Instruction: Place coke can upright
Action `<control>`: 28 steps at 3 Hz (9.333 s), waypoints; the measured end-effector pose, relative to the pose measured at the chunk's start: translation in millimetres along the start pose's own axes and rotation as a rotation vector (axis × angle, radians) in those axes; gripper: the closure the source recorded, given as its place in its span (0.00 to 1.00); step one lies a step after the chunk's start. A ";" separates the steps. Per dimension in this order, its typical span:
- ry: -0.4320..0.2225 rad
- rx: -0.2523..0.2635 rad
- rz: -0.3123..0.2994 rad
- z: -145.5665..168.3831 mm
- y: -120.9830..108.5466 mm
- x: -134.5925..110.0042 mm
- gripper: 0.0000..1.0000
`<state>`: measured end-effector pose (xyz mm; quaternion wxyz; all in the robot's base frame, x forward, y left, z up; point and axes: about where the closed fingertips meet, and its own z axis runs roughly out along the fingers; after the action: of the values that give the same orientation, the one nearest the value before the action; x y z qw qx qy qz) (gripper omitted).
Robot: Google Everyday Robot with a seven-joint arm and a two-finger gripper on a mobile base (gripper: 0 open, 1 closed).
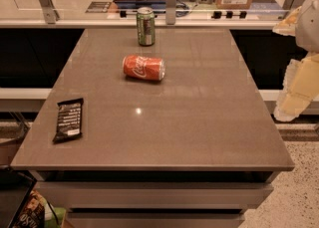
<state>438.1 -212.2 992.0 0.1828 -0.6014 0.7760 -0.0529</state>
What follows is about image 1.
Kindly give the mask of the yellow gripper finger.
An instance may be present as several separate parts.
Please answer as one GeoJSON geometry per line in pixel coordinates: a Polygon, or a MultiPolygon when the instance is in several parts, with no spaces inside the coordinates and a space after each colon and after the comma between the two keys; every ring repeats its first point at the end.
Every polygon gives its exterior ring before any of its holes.
{"type": "Polygon", "coordinates": [[[298,18],[301,11],[301,6],[290,11],[285,19],[278,22],[273,28],[272,32],[282,36],[298,37],[298,18]]]}
{"type": "Polygon", "coordinates": [[[301,61],[292,59],[286,68],[283,90],[274,109],[279,121],[299,117],[319,95],[319,54],[309,53],[301,61]]]}

